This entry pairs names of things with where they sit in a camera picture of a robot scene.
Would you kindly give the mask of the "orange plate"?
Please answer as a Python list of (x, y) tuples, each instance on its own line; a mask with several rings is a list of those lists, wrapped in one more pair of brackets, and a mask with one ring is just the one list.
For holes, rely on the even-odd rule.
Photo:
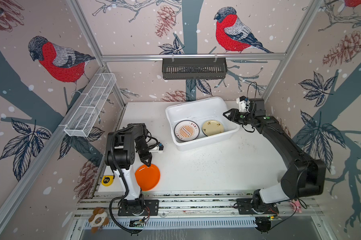
[(142, 165), (136, 170), (135, 177), (142, 191), (146, 192), (157, 186), (161, 178), (161, 173), (159, 168), (154, 164), (151, 164), (150, 167)]

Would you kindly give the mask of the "cream yellow plate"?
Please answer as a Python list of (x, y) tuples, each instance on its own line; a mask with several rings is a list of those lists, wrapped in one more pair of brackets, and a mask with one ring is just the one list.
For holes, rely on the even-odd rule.
[(202, 132), (205, 136), (213, 136), (224, 132), (224, 126), (217, 120), (208, 120), (202, 124)]

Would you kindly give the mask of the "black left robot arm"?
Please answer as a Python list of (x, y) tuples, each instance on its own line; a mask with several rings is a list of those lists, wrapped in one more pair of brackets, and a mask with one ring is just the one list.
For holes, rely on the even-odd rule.
[(152, 153), (146, 142), (149, 131), (144, 123), (128, 124), (126, 128), (108, 133), (105, 164), (111, 168), (122, 183), (124, 193), (111, 200), (109, 209), (119, 201), (122, 214), (140, 215), (146, 210), (142, 189), (133, 171), (136, 154), (147, 167), (151, 165)]

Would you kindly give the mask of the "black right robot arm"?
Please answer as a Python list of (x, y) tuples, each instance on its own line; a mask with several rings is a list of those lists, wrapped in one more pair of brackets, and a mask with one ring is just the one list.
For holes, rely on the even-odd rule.
[(263, 99), (242, 96), (236, 102), (238, 108), (224, 112), (223, 116), (242, 127), (250, 125), (252, 132), (263, 135), (281, 155), (287, 167), (277, 185), (253, 192), (252, 209), (262, 213), (276, 203), (321, 195), (325, 163), (305, 153), (282, 129), (275, 117), (266, 115)]

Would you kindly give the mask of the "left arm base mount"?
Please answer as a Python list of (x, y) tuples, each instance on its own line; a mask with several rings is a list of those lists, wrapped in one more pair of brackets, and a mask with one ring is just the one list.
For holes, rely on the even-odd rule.
[(119, 205), (119, 217), (157, 216), (159, 200), (122, 200)]

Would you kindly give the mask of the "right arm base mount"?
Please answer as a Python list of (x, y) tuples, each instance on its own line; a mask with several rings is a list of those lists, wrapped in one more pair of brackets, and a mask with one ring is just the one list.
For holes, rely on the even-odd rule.
[(265, 204), (261, 200), (236, 199), (233, 207), (238, 209), (240, 215), (278, 215), (279, 210), (276, 204)]

